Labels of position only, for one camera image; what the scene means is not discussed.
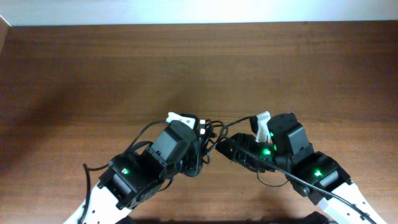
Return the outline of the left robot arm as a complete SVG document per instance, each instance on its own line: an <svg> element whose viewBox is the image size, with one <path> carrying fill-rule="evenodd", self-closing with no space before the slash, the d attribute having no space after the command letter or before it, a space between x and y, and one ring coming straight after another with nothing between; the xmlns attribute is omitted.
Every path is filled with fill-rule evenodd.
<svg viewBox="0 0 398 224"><path fill-rule="evenodd" d="M205 120L169 121L154 141L134 142L104 167L99 182L88 184L86 199L66 220L72 223L125 223L142 202L165 190L182 173L196 177L203 168Z"/></svg>

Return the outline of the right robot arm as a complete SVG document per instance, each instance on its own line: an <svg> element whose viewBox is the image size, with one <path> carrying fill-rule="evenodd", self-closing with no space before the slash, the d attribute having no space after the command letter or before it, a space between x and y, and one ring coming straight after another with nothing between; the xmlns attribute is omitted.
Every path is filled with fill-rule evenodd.
<svg viewBox="0 0 398 224"><path fill-rule="evenodd" d="M223 125L216 150L256 174L279 171L302 197L335 223L384 223L351 176L332 157L315 151L293 113L248 116L251 134L228 136Z"/></svg>

